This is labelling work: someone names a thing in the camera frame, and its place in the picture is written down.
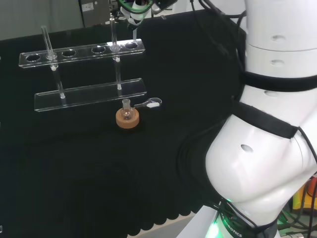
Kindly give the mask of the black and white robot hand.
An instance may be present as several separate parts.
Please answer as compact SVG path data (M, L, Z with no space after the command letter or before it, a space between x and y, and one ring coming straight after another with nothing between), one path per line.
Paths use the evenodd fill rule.
M138 28L148 13L159 14L175 4L177 0L117 0L131 29Z

